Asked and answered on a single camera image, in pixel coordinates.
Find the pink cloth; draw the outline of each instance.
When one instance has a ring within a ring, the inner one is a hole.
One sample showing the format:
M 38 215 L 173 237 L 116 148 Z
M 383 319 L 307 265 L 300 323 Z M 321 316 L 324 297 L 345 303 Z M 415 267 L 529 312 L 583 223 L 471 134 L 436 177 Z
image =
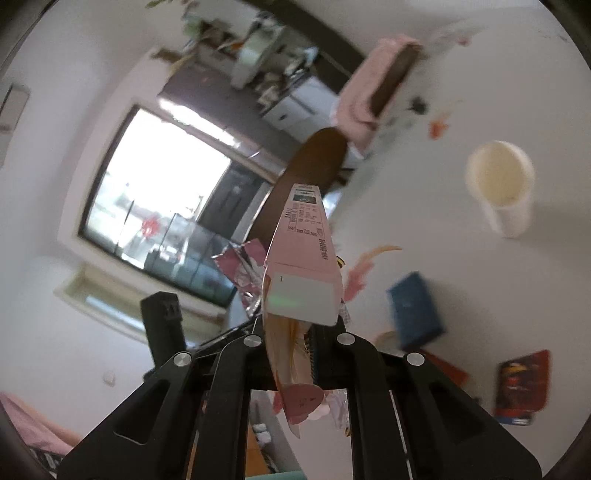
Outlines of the pink cloth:
M 31 417 L 5 393 L 0 393 L 0 403 L 2 403 L 23 442 L 29 447 L 63 456 L 66 456 L 72 450 L 70 445 L 58 438 L 45 425 Z
M 380 39 L 341 90 L 333 122 L 361 154 L 371 143 L 378 126 L 379 118 L 371 111 L 371 97 L 384 81 L 398 54 L 411 43 L 416 43 L 416 40 L 406 35 Z

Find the black device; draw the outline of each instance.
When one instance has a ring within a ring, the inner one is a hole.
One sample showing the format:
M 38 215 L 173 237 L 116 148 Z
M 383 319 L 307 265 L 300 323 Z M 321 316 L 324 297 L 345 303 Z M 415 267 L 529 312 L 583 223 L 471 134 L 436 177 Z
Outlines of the black device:
M 243 479 L 250 391 L 275 390 L 262 318 L 224 344 L 173 355 L 64 458 L 59 479 Z M 348 391 L 356 480 L 542 478 L 535 457 L 421 354 L 380 353 L 340 318 L 313 325 L 307 344 L 314 382 Z

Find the white label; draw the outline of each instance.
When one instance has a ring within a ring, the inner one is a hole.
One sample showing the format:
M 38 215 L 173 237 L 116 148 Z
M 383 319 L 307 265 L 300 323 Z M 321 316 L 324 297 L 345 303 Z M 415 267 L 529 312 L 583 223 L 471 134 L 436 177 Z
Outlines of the white label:
M 302 322 L 333 326 L 337 321 L 332 284 L 275 273 L 267 294 L 267 312 Z

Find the white wall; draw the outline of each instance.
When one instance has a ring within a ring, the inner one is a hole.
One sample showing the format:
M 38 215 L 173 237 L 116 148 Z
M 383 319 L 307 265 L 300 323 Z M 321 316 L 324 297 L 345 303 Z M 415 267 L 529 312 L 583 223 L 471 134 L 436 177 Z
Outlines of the white wall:
M 0 390 L 87 433 L 141 382 L 147 346 L 53 295 L 77 261 L 57 246 L 73 170 L 105 100 L 161 36 L 143 2 L 60 0 L 7 77 L 31 97 L 0 170 Z M 116 376 L 114 387 L 102 382 Z
M 379 38 L 406 34 L 419 40 L 487 8 L 539 5 L 539 0 L 294 0 L 362 52 Z

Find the white paper cup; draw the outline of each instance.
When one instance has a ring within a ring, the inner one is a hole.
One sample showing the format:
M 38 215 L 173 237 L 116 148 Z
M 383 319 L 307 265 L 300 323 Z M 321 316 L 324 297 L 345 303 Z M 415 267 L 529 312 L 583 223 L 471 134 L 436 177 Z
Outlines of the white paper cup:
M 492 229 L 506 238 L 524 233 L 531 224 L 534 166 L 516 145 L 494 141 L 468 158 L 466 184 L 480 202 Z

